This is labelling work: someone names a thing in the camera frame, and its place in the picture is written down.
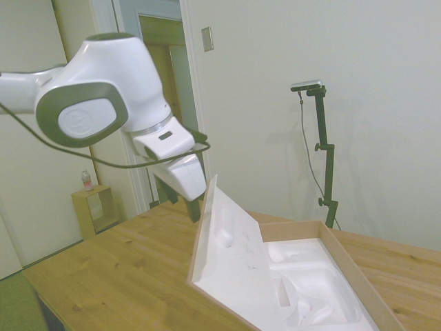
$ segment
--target light switch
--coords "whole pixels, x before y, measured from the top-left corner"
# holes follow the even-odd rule
[[[208,52],[214,49],[211,27],[207,26],[205,29],[202,29],[202,42],[204,43],[204,51]]]

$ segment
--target white foam insert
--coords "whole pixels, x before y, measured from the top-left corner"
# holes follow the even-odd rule
[[[211,180],[192,283],[262,331],[378,331],[320,239],[263,243]]]

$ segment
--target robot logo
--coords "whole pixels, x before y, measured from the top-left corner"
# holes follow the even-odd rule
[[[85,135],[93,127],[93,120],[91,116],[82,109],[71,109],[66,114],[65,120],[65,126],[71,132],[71,134]]]

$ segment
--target box lid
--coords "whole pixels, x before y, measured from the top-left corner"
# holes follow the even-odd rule
[[[283,330],[258,222],[209,183],[189,280],[261,330]]]

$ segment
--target white wall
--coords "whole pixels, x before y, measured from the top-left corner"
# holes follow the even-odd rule
[[[83,40],[96,33],[89,0],[52,0],[55,17],[68,61],[78,52]]]
[[[182,0],[209,172],[245,209],[325,219],[292,83],[322,79],[343,230],[441,250],[441,3]],[[211,26],[214,50],[203,52]],[[305,101],[324,183],[314,100]]]
[[[14,245],[6,230],[0,213],[0,279],[3,279],[21,269],[21,264]]]

